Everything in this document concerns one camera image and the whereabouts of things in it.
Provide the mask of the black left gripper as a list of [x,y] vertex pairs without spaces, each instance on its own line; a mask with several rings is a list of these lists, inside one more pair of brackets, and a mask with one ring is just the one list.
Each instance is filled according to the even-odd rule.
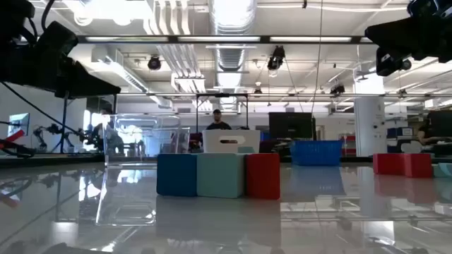
[[75,47],[0,45],[0,81],[54,92],[69,99],[117,95],[121,88],[99,79],[68,57]]

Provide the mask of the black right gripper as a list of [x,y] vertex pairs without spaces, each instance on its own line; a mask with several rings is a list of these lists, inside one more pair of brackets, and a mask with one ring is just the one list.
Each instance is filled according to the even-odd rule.
[[452,18],[409,17],[371,25],[364,34],[386,54],[411,54],[416,61],[427,57],[439,63],[452,61]]

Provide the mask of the large dark blue block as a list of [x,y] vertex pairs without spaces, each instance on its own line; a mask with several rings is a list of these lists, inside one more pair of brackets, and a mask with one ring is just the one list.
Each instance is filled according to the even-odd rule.
[[159,195],[197,196],[197,156],[193,154],[160,154],[157,156]]

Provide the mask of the red bar block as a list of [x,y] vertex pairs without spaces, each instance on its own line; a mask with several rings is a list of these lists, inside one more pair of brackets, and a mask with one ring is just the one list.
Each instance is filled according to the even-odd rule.
[[403,176],[405,174],[405,155],[385,153],[373,155],[373,170],[377,175]]

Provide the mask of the red arch block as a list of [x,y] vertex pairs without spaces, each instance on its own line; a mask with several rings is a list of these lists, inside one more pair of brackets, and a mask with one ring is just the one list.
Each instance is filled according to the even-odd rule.
[[404,154],[404,172],[409,178],[431,179],[434,177],[430,154]]

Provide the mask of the long light teal block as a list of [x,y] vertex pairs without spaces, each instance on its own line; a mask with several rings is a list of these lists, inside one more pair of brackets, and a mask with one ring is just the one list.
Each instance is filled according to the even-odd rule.
[[438,163],[433,166],[436,178],[452,178],[452,163]]

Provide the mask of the large light teal block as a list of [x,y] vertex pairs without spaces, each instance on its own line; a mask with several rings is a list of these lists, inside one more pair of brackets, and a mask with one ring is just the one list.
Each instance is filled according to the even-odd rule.
[[202,153],[197,155],[197,195],[239,198],[244,194],[244,155]]

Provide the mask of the short red block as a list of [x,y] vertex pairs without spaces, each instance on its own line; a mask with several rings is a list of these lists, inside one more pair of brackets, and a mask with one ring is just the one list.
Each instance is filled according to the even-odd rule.
[[245,156],[245,193],[250,198],[280,198],[280,157],[276,153]]

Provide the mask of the clear plastic bin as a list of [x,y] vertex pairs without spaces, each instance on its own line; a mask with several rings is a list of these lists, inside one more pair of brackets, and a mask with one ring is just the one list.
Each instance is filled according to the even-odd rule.
[[107,167],[146,167],[160,154],[187,153],[191,129],[178,116],[116,114],[102,123]]

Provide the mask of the small lit monitor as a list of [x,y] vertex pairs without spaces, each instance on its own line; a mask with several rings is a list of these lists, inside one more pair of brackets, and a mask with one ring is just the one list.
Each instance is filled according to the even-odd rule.
[[8,136],[17,133],[18,131],[23,131],[24,135],[28,135],[30,126],[30,114],[13,114],[9,116],[8,122]]

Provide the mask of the red flat strip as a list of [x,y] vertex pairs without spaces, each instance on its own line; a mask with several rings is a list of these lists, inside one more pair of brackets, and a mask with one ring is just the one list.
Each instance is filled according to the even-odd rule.
[[14,144],[17,139],[23,137],[24,135],[24,130],[19,130],[9,137],[5,138],[4,140],[0,139],[0,150],[5,148],[7,145]]

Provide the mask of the white building column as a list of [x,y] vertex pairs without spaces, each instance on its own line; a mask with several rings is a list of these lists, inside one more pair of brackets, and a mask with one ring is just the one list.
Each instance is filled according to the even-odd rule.
[[386,153],[386,117],[383,78],[370,74],[354,84],[355,138],[358,157]]

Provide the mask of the blue storage bin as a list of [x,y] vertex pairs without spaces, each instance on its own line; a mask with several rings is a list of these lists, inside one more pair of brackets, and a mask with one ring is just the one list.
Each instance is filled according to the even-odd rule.
[[387,129],[387,138],[412,137],[413,130],[411,127],[397,127]]

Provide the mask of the dark desk monitor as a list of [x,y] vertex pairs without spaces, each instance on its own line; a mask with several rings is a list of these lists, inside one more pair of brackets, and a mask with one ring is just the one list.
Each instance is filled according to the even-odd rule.
[[431,111],[428,118],[429,128],[434,137],[452,138],[452,110]]

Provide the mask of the person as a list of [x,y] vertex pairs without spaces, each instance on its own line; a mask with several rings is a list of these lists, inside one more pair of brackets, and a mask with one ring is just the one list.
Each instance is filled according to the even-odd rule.
[[213,111],[213,122],[206,128],[207,130],[231,130],[232,127],[222,121],[222,112],[219,109]]
[[424,146],[433,145],[439,142],[440,138],[432,135],[432,123],[430,118],[426,118],[418,129],[417,138]]

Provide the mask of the red storage shelf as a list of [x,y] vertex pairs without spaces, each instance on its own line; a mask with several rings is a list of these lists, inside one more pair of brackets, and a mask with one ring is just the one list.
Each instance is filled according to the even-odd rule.
[[355,157],[356,150],[356,137],[354,134],[340,134],[340,141],[342,142],[342,156],[343,157]]

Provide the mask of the black overhead light bar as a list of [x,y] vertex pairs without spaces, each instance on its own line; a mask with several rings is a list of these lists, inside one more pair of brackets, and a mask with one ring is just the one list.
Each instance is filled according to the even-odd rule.
[[78,35],[82,44],[373,44],[363,36]]

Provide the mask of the white plastic bin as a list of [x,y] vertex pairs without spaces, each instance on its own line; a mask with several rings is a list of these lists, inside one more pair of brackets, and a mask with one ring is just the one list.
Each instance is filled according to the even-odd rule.
[[203,151],[207,153],[257,153],[261,132],[256,130],[205,130]]

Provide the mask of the large black monitor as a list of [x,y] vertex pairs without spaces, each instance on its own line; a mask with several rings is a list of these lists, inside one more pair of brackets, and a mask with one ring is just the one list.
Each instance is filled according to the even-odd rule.
[[269,133],[274,139],[316,139],[316,123],[311,113],[269,112]]

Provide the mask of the blue plastic basket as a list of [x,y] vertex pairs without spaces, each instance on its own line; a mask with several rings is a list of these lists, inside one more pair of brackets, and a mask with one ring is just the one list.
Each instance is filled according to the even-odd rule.
[[292,163],[298,166],[338,166],[342,157],[339,140],[295,140],[290,144]]

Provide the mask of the black workstation frame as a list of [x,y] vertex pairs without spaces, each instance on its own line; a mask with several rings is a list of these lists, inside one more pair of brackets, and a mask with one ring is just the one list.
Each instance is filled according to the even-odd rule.
[[227,98],[227,97],[243,97],[245,99],[245,107],[246,107],[246,127],[249,128],[249,94],[247,93],[225,93],[225,92],[219,92],[219,93],[196,93],[194,95],[196,98],[196,132],[199,132],[199,123],[198,123],[198,108],[199,108],[199,98],[200,97],[215,97],[215,98]]
[[63,115],[61,120],[62,134],[59,146],[60,153],[64,153],[64,146],[67,145],[67,152],[73,147],[66,133],[73,133],[81,137],[79,143],[83,143],[85,138],[84,119],[85,110],[88,110],[88,123],[93,127],[92,114],[115,114],[117,112],[117,95],[108,95],[105,97],[88,97],[81,99],[71,99],[65,96],[63,103]]

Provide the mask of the silver ceiling air duct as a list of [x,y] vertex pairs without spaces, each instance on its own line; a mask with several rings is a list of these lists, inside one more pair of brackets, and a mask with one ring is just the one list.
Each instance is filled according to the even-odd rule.
[[[250,35],[256,19],[257,0],[209,0],[214,35]],[[216,82],[220,91],[236,93],[242,81],[247,50],[243,44],[219,44],[215,50]]]

